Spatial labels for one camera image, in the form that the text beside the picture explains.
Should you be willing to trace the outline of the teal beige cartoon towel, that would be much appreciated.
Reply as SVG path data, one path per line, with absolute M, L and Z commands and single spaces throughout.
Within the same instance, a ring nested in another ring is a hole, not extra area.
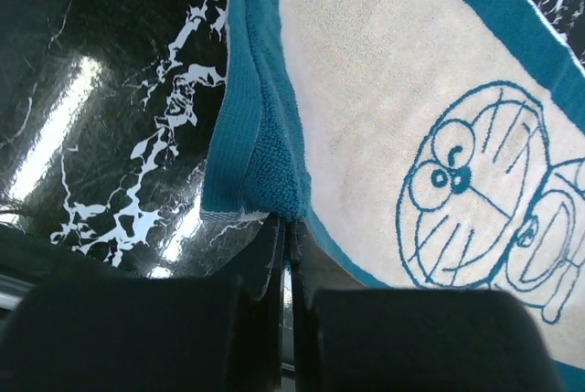
M 369 286 L 499 289 L 584 365 L 584 71 L 529 0 L 229 0 L 201 216 Z

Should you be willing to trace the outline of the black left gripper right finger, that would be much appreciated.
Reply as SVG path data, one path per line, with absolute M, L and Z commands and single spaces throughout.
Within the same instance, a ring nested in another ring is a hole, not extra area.
M 294 370 L 297 391 L 326 391 L 314 237 L 302 220 L 288 227 L 292 275 Z

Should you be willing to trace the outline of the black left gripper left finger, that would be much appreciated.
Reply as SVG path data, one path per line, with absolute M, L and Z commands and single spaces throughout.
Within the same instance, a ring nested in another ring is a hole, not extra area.
M 283 267 L 285 223 L 269 217 L 246 253 L 246 291 L 254 301 L 249 346 L 254 354 L 254 388 L 272 391 L 282 382 Z

